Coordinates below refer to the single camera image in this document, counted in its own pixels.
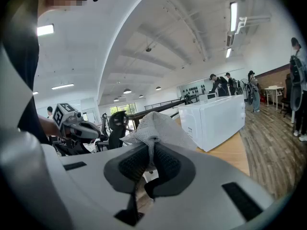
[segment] fluorescent light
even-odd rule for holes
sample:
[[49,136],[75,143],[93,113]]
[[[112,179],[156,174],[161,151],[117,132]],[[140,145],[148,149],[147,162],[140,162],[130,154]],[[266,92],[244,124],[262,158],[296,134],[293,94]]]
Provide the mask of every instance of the fluorescent light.
[[231,11],[231,21],[230,21],[230,31],[233,32],[236,29],[236,14],[237,14],[238,4],[233,2],[230,4]]
[[130,89],[125,89],[124,90],[124,94],[129,94],[129,93],[131,93],[132,91],[130,90]]
[[54,33],[53,24],[40,26],[37,28],[37,36],[42,36],[42,35],[51,34],[51,33]]
[[57,90],[57,89],[61,89],[61,88],[66,88],[66,87],[70,87],[70,86],[73,86],[74,84],[71,83],[71,84],[66,84],[66,85],[61,85],[61,86],[58,86],[58,87],[52,87],[53,90]]
[[227,49],[226,58],[230,56],[231,48]]

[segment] ceiling light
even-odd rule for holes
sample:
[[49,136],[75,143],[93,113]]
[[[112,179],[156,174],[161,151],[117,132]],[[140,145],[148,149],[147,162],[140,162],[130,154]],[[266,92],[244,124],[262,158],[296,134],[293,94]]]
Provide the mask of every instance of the ceiling light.
[[37,36],[42,36],[42,35],[51,34],[51,33],[54,33],[53,24],[40,26],[37,28]]
[[130,90],[130,89],[125,89],[124,90],[124,94],[129,94],[129,93],[131,93],[132,91]]
[[66,84],[66,85],[61,85],[61,86],[58,86],[58,87],[52,87],[53,90],[57,90],[57,89],[61,89],[61,88],[66,88],[66,87],[70,87],[70,86],[73,86],[74,84],[71,83],[71,84]]
[[227,49],[226,58],[230,56],[231,48]]
[[233,32],[236,29],[236,14],[237,14],[238,4],[233,2],[230,4],[230,13],[231,13],[231,21],[230,21],[230,31]]

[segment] white ceiling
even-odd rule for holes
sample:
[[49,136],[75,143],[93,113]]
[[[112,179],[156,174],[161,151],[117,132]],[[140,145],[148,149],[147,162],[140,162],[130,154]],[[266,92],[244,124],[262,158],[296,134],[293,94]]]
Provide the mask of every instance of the white ceiling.
[[[51,87],[74,83],[70,91],[92,90],[93,96],[99,91],[99,105],[111,104],[125,88],[132,90],[133,97],[127,94],[129,97],[120,102],[138,99],[170,71],[225,58],[231,2],[238,2],[238,17],[265,11],[265,0],[142,0],[133,10],[140,18],[131,12],[127,18],[137,18],[137,22],[127,19],[116,31],[113,43],[110,24],[123,17],[118,15],[116,1],[89,2],[71,11],[46,13],[39,19],[39,25],[54,23],[55,33],[39,38],[34,91],[49,97]],[[243,46],[235,48],[232,57],[242,55],[256,29],[249,28]],[[124,43],[112,47],[108,54],[120,37]]]

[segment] wooden floor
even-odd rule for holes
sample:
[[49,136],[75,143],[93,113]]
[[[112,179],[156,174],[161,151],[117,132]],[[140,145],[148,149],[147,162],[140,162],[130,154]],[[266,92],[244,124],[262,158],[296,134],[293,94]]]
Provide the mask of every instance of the wooden floor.
[[246,107],[240,130],[248,158],[250,177],[278,199],[291,192],[306,165],[307,143],[293,136],[291,117],[276,106],[260,105],[260,113]]

